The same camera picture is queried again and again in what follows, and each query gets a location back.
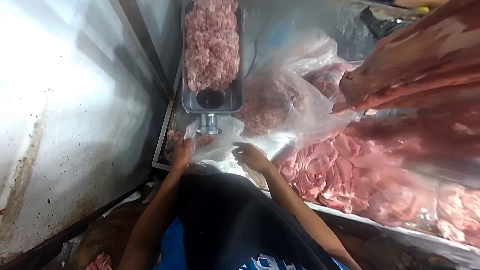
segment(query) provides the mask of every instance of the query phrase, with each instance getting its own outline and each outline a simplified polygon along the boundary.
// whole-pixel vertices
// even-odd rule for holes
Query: metal edge
[[[157,168],[157,169],[166,170],[166,171],[170,171],[172,169],[172,167],[168,166],[168,165],[165,165],[165,164],[158,163],[158,158],[160,157],[160,154],[161,154],[161,151],[162,151],[163,142],[165,141],[165,133],[167,132],[168,124],[170,122],[170,117],[172,115],[173,106],[175,105],[175,99],[176,99],[177,91],[178,91],[177,89],[178,89],[179,81],[180,81],[181,74],[182,74],[181,73],[181,70],[182,70],[181,63],[182,63],[182,61],[183,61],[183,56],[180,59],[180,64],[179,64],[178,69],[177,69],[177,76],[175,77],[175,82],[173,84],[173,97],[168,102],[167,111],[165,112],[165,118],[163,119],[162,130],[160,131],[160,137],[158,138],[158,143],[157,143],[156,149],[155,149],[155,155],[154,155],[153,161],[152,161],[152,167]]]
[[[169,88],[167,76],[165,75],[165,71],[163,70],[160,58],[155,50],[137,1],[109,0],[109,2],[129,34],[130,39],[140,52],[148,70],[152,74],[155,84],[162,88],[162,92],[165,93],[166,98],[169,98],[172,91]]]
[[[243,77],[241,79],[241,88],[242,88],[242,104],[240,106],[240,108],[238,110],[214,110],[214,111],[191,111],[189,109],[187,109],[185,107],[185,104],[183,103],[184,99],[183,99],[183,96],[184,96],[184,89],[185,89],[185,76],[186,76],[186,71],[187,71],[187,67],[185,66],[185,15],[186,15],[186,9],[187,9],[187,6],[190,4],[190,3],[193,3],[195,2],[195,0],[192,0],[192,1],[189,1],[189,2],[184,2],[185,5],[182,5],[182,14],[181,14],[181,30],[182,30],[182,61],[180,62],[180,65],[182,66],[182,82],[181,82],[181,104],[182,104],[182,107],[188,111],[188,112],[192,112],[192,113],[236,113],[238,111],[240,111],[241,109],[243,109],[243,106],[245,105],[245,91],[244,91],[244,87],[245,87],[245,72],[244,72],[244,63],[245,63],[245,44],[244,44],[244,41],[243,41],[243,28],[244,28],[244,24],[245,24],[245,21],[244,21],[244,16],[245,16],[245,10],[242,9],[240,3],[238,5],[238,9],[237,9],[237,12],[240,13],[240,15],[237,15],[237,20],[240,21],[240,28],[237,30],[237,33],[239,34],[239,37],[240,37],[240,40],[239,40],[239,46],[240,46],[240,51],[239,51],[239,55],[240,55],[240,59],[241,59],[241,63],[240,63],[240,68],[239,68],[239,74],[241,73],[241,77]]]
[[[266,190],[263,190],[263,189],[261,191],[267,197],[272,198],[272,195],[270,194],[269,191],[266,191]],[[438,237],[438,236],[435,236],[435,235],[430,235],[430,234],[414,231],[414,230],[403,228],[403,227],[388,227],[388,226],[382,225],[378,222],[372,221],[368,218],[364,218],[364,217],[361,217],[361,216],[358,216],[358,215],[355,215],[355,214],[346,214],[346,213],[343,213],[339,210],[331,209],[331,208],[321,206],[321,205],[318,205],[318,204],[314,204],[314,203],[311,203],[311,202],[304,201],[304,203],[310,209],[318,211],[318,212],[331,214],[331,215],[334,215],[334,216],[337,216],[337,217],[342,217],[342,218],[347,219],[347,220],[358,221],[358,222],[361,222],[363,224],[373,225],[373,226],[375,226],[377,228],[380,228],[380,229],[385,229],[385,230],[388,230],[388,231],[401,233],[401,234],[408,234],[408,235],[412,235],[412,236],[415,236],[415,237],[418,237],[418,238],[421,238],[421,239],[424,239],[424,240],[427,240],[427,241],[438,242],[438,243],[442,243],[442,244],[445,244],[445,245],[449,245],[449,246],[452,246],[452,247],[456,247],[456,248],[460,248],[460,249],[463,249],[463,250],[466,250],[466,251],[475,252],[477,254],[480,254],[480,249],[478,249],[476,247],[473,247],[473,246],[470,246],[470,245],[464,245],[464,244],[461,244],[461,243],[456,243],[456,242],[450,241],[450,240],[445,239],[445,238],[441,238],[441,237]]]

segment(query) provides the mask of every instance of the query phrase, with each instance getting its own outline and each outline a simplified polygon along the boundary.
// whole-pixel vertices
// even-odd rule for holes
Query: plastic bag
[[[192,143],[192,163],[198,163],[202,160],[222,161],[225,156],[232,150],[233,143],[240,138],[243,132],[244,123],[231,116],[217,115],[217,127],[222,130],[222,134],[216,135],[216,139],[209,145],[198,147],[197,134],[200,121],[197,119],[187,126],[185,138],[191,138]]]
[[[245,104],[235,114],[245,122],[245,136],[291,132],[295,146],[322,141],[344,128],[351,113],[331,115],[333,102],[301,75],[336,61],[336,42],[322,30],[295,35],[266,57],[247,79]]]
[[[282,67],[299,76],[337,62],[337,43],[323,30],[313,28],[292,35],[290,41],[266,56],[259,69]]]

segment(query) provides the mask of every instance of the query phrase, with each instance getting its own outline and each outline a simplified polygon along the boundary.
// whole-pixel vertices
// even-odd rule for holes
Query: raw meat
[[[401,161],[387,156],[384,147],[344,134],[299,152],[287,148],[273,163],[304,199],[389,226],[430,209],[428,202],[435,197],[433,189],[400,169]]]
[[[326,186],[324,176],[337,159],[338,152],[328,140],[308,146],[289,158],[286,152],[294,153],[292,148],[287,149],[283,153],[286,159],[277,158],[274,164],[302,198],[314,201]]]
[[[170,129],[168,132],[167,132],[167,140],[171,141],[171,140],[178,140],[180,139],[182,136],[184,135],[184,133],[182,131],[178,131],[178,130],[175,130],[175,129]]]
[[[437,224],[443,237],[480,247],[480,191],[445,184],[438,191]]]
[[[213,134],[201,134],[197,137],[197,147],[204,147],[212,144],[216,141],[216,135]]]
[[[178,131],[175,129],[171,129],[167,132],[167,140],[178,140],[180,139],[185,133],[182,131]],[[197,144],[198,148],[207,146],[212,144],[216,141],[216,136],[212,134],[201,134],[197,136]]]
[[[272,129],[291,125],[288,117],[303,108],[304,96],[298,91],[302,81],[309,85],[302,78],[280,70],[249,79],[244,89],[244,106],[235,115],[245,123],[246,134],[266,135]]]
[[[391,156],[476,157],[480,154],[480,100],[422,109],[417,116],[364,118],[346,134],[390,149]]]
[[[236,0],[197,0],[185,16],[188,87],[224,90],[240,68]]]
[[[353,69],[352,65],[340,62],[312,71],[303,78],[328,99],[332,99],[334,102],[344,103],[345,97],[342,92],[340,92],[338,84],[343,74],[350,69]]]
[[[478,10],[477,0],[450,1],[415,25],[381,39],[360,68],[345,73],[340,90],[347,104],[337,103],[333,111],[424,108],[432,102],[477,97],[480,89],[471,86],[480,83]]]
[[[358,168],[339,156],[325,176],[325,188],[318,195],[318,201],[330,208],[350,214],[353,211],[352,199],[355,196],[353,183],[358,177]]]

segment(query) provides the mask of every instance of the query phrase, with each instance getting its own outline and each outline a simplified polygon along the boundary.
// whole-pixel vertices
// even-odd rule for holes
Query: ground meat
[[[262,136],[272,129],[291,127],[295,122],[292,116],[303,108],[301,82],[306,83],[297,75],[280,70],[249,79],[244,89],[245,103],[235,115],[245,123],[245,135]]]
[[[171,129],[167,132],[167,140],[178,140],[183,137],[184,133],[179,130]],[[198,148],[210,145],[216,141],[216,135],[212,134],[201,134],[197,135],[197,144]]]
[[[197,0],[185,16],[188,87],[224,90],[240,67],[236,0]]]
[[[184,133],[182,131],[171,129],[167,132],[167,140],[169,140],[169,141],[178,140],[183,136],[183,134]]]
[[[210,145],[216,141],[216,135],[202,134],[197,137],[197,147],[204,147]]]

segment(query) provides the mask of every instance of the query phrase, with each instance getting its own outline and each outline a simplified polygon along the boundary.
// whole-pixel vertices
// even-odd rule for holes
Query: stainless steel wall
[[[145,181],[168,101],[108,0],[5,0],[0,35],[2,265]]]

